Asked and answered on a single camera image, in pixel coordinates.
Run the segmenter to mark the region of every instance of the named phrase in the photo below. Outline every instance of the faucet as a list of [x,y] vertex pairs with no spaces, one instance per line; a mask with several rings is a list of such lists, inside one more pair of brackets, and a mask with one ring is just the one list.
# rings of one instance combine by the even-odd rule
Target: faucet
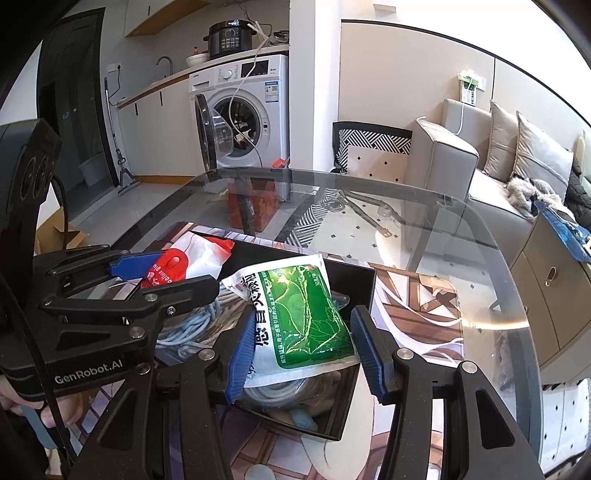
[[172,61],[172,59],[170,59],[170,57],[167,57],[166,55],[164,55],[158,59],[158,61],[156,62],[156,65],[158,63],[160,63],[160,60],[162,60],[162,59],[167,59],[168,62],[170,63],[170,76],[172,76],[173,75],[173,61]]

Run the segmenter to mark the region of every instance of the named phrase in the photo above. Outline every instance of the black jacket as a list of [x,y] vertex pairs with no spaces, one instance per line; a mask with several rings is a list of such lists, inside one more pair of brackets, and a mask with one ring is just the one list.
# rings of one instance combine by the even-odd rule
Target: black jacket
[[566,189],[564,204],[573,212],[577,223],[591,230],[591,197],[587,195],[580,181],[581,168],[573,163],[570,170],[569,186]]

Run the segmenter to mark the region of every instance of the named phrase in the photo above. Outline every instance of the beige cabinet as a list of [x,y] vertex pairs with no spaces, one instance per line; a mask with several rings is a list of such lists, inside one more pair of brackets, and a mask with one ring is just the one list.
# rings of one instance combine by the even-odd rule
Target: beige cabinet
[[129,0],[125,36],[154,35],[208,5],[204,0]]
[[591,270],[540,215],[511,267],[530,323],[542,383],[585,378],[591,368]]
[[205,172],[188,80],[152,92],[119,111],[123,143],[136,176],[198,176]]

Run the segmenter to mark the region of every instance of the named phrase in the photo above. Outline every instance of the human hand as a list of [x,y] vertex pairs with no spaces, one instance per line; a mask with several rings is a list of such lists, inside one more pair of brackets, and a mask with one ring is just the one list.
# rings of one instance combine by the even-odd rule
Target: human hand
[[[0,404],[4,410],[10,410],[16,415],[22,415],[22,406],[31,407],[39,410],[43,407],[44,402],[29,402],[23,400],[14,391],[12,385],[8,382],[4,375],[0,375]],[[61,417],[66,426],[71,425],[82,417],[85,409],[84,396],[82,393],[75,393],[57,399],[57,406],[60,409]],[[41,421],[48,429],[56,426],[56,422],[51,415],[49,406],[41,411]]]

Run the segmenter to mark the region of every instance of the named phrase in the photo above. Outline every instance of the red label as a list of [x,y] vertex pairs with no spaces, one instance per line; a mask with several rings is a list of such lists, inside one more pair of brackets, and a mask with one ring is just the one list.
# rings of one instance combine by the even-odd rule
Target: red label
[[182,250],[169,248],[148,270],[141,288],[156,287],[179,280],[185,280],[189,258]]

